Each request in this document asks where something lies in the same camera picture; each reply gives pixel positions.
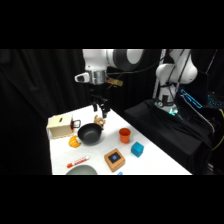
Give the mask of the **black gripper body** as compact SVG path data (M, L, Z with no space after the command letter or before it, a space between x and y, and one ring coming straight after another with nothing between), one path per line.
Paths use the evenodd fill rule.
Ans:
M90 88L90 102L92 105L99 107L106 107L108 105L108 94L106 85L89 85Z

